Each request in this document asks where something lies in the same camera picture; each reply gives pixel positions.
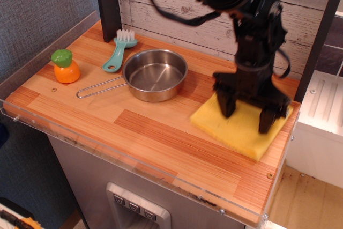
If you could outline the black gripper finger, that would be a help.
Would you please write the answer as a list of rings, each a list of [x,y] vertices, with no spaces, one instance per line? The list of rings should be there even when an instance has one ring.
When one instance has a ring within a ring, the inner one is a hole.
[[[217,91],[218,103],[223,116],[229,118],[236,108],[236,98],[224,91]]]
[[[276,107],[264,107],[259,118],[259,133],[266,134],[278,118],[278,109]]]

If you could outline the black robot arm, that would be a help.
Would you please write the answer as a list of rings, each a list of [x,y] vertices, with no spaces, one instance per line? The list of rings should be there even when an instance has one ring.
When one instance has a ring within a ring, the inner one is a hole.
[[[215,72],[213,86],[222,114],[230,117],[241,100],[261,108],[259,132],[286,117],[290,98],[272,83],[275,54],[285,41],[280,0],[197,0],[233,20],[238,44],[235,73]]]

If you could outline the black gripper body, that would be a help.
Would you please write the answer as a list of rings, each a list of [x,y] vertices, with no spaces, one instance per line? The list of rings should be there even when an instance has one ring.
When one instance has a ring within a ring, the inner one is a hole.
[[[271,64],[257,68],[238,65],[235,73],[215,72],[213,89],[216,92],[227,92],[236,100],[262,109],[276,107],[278,109],[277,117],[285,117],[288,114],[291,99],[273,85],[272,74]]]

